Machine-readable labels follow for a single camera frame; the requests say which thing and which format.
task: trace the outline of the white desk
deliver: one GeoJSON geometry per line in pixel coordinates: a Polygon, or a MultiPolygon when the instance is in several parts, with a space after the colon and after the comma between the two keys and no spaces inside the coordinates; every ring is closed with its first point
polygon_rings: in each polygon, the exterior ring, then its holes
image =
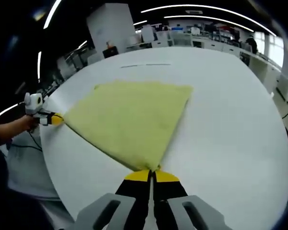
{"type": "Polygon", "coordinates": [[[130,46],[127,46],[126,48],[131,48],[131,47],[135,47],[135,46],[140,46],[140,45],[144,45],[144,44],[149,44],[149,43],[152,43],[153,41],[151,42],[140,42],[140,43],[136,43],[136,44],[132,44],[130,46]]]}
{"type": "MultiPolygon", "coordinates": [[[[193,42],[198,42],[198,43],[201,43],[201,48],[229,53],[229,54],[235,55],[238,58],[241,57],[241,53],[247,54],[250,58],[249,68],[252,70],[252,72],[257,76],[257,78],[261,81],[261,83],[265,86],[265,88],[267,89],[269,93],[275,90],[276,85],[277,85],[277,79],[279,79],[281,75],[281,70],[278,69],[271,62],[260,57],[259,55],[253,54],[239,47],[235,47],[232,45],[228,45],[226,43],[211,40],[207,37],[192,36],[191,34],[178,34],[178,33],[175,33],[173,35],[172,35],[173,46],[180,46],[180,45],[175,44],[174,42],[175,39],[182,41],[182,37],[185,37],[185,38],[190,39],[190,44],[187,44],[188,43],[187,42],[183,46],[186,46],[186,45],[193,46],[193,42]]],[[[168,46],[167,41],[170,41],[170,40],[153,41],[151,42],[152,48],[167,47],[168,46]]],[[[147,44],[147,43],[134,44],[134,45],[126,47],[126,49],[129,49],[129,51],[132,51],[131,50],[132,47],[136,47],[142,44],[147,44]]]]}
{"type": "MultiPolygon", "coordinates": [[[[234,230],[271,229],[288,199],[288,140],[274,102],[244,63],[194,47],[129,52],[77,72],[47,109],[65,113],[94,85],[115,79],[192,85],[162,169],[234,230]]],[[[42,127],[41,139],[50,177],[74,218],[130,172],[66,125],[42,127]]]]}

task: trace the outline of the person's hand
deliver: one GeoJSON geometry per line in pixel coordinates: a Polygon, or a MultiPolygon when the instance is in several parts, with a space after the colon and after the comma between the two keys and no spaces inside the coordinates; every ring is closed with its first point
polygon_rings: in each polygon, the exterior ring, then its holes
{"type": "Polygon", "coordinates": [[[36,120],[29,115],[24,115],[22,118],[20,118],[20,122],[23,130],[35,129],[38,126],[36,120]]]}

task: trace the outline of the person's arm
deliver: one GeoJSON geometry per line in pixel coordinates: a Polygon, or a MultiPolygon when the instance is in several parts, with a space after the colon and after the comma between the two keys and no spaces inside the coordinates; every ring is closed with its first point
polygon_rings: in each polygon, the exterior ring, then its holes
{"type": "Polygon", "coordinates": [[[25,115],[15,121],[0,125],[0,144],[31,129],[34,124],[34,119],[31,116],[25,115]]]}

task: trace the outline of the ceiling light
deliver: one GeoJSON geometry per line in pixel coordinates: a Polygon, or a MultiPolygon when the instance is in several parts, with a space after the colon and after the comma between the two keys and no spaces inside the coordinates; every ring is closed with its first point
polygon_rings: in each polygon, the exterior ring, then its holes
{"type": "Polygon", "coordinates": [[[6,113],[7,111],[9,111],[9,110],[15,108],[17,105],[18,105],[18,103],[15,104],[15,105],[12,105],[11,107],[9,107],[9,108],[7,108],[7,109],[5,109],[5,110],[3,110],[3,111],[0,113],[0,116],[1,116],[2,114],[6,113]]]}
{"type": "Polygon", "coordinates": [[[44,29],[46,29],[48,26],[49,26],[49,23],[50,23],[50,20],[54,14],[54,12],[56,11],[57,7],[59,6],[59,4],[61,3],[62,0],[56,0],[56,2],[53,4],[49,14],[48,14],[48,17],[45,21],[45,25],[44,25],[44,29]]]}
{"type": "Polygon", "coordinates": [[[35,21],[39,21],[42,17],[45,16],[45,14],[46,14],[45,9],[40,9],[40,10],[33,12],[32,17],[35,19],[35,21]]]}
{"type": "Polygon", "coordinates": [[[207,19],[213,19],[213,20],[218,20],[218,21],[222,21],[222,22],[226,22],[226,23],[230,23],[236,26],[240,26],[243,29],[246,29],[248,31],[254,32],[254,30],[251,30],[248,27],[245,27],[243,25],[237,24],[237,23],[233,23],[224,19],[220,19],[220,18],[213,18],[213,17],[207,17],[207,16],[199,16],[199,15],[176,15],[176,16],[165,16],[164,18],[207,18],[207,19]]]}
{"type": "Polygon", "coordinates": [[[42,52],[40,51],[37,56],[37,79],[38,83],[40,82],[40,57],[42,56],[42,52]]]}
{"type": "Polygon", "coordinates": [[[162,23],[152,24],[151,26],[162,25],[162,23]]]}
{"type": "Polygon", "coordinates": [[[240,16],[242,18],[245,18],[245,19],[255,23],[256,25],[260,26],[261,28],[265,29],[270,34],[272,34],[273,36],[276,37],[276,34],[274,34],[271,30],[269,30],[267,27],[265,27],[264,25],[260,24],[259,22],[255,21],[255,20],[253,20],[253,19],[251,19],[251,18],[249,18],[247,16],[244,16],[244,15],[242,15],[240,13],[236,13],[234,11],[229,11],[229,10],[226,10],[226,9],[223,9],[223,8],[220,8],[220,7],[215,7],[215,6],[193,5],[193,4],[170,5],[170,6],[160,6],[160,7],[156,7],[156,8],[151,8],[151,9],[148,9],[148,10],[145,10],[145,11],[141,11],[141,13],[145,13],[145,12],[149,12],[149,11],[155,11],[155,10],[160,10],[160,9],[164,9],[164,8],[170,8],[170,7],[203,7],[203,8],[210,8],[210,9],[214,9],[214,10],[225,11],[225,12],[235,14],[237,16],[240,16]]]}
{"type": "Polygon", "coordinates": [[[84,44],[87,43],[87,41],[83,42],[81,45],[79,45],[78,49],[80,49],[84,44]]]}
{"type": "Polygon", "coordinates": [[[146,23],[146,22],[147,22],[147,20],[141,21],[141,22],[139,22],[139,23],[134,23],[133,25],[138,25],[138,24],[142,24],[142,23],[146,23]]]}

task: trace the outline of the white cabinet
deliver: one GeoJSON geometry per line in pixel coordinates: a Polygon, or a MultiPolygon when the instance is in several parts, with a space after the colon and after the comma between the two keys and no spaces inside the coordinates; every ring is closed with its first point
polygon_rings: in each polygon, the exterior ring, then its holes
{"type": "Polygon", "coordinates": [[[233,54],[236,57],[240,58],[240,49],[235,47],[235,46],[231,46],[231,45],[228,45],[228,44],[223,44],[222,51],[225,52],[225,53],[233,54]]]}
{"type": "Polygon", "coordinates": [[[152,48],[156,47],[168,47],[168,41],[167,40],[153,41],[152,48]]]}
{"type": "Polygon", "coordinates": [[[205,41],[204,43],[204,48],[205,49],[213,49],[217,51],[222,51],[223,49],[223,44],[220,42],[215,42],[215,41],[205,41]]]}
{"type": "Polygon", "coordinates": [[[272,66],[268,65],[266,69],[266,76],[263,82],[263,85],[267,89],[268,93],[273,92],[274,89],[276,88],[278,77],[279,77],[279,72],[272,66]]]}

